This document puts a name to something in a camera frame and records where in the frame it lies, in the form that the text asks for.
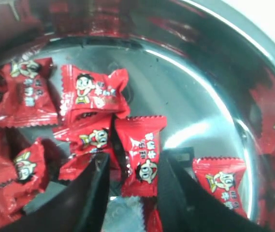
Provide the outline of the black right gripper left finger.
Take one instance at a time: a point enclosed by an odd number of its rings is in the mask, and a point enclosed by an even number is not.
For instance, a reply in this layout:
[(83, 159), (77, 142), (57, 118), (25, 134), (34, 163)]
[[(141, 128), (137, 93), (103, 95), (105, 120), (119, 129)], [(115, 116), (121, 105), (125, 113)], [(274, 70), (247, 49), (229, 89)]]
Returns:
[(110, 158), (97, 154), (87, 168), (41, 208), (1, 232), (99, 232), (108, 203)]

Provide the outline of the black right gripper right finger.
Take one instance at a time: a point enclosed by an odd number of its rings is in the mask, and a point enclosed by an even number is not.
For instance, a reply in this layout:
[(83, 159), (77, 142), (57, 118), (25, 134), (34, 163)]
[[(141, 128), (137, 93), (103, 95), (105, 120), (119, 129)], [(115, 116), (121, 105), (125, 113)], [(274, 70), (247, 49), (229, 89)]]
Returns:
[(197, 181), (192, 147), (165, 149), (159, 159), (158, 208), (165, 232), (275, 232), (275, 204), (261, 201), (252, 221), (227, 208)]

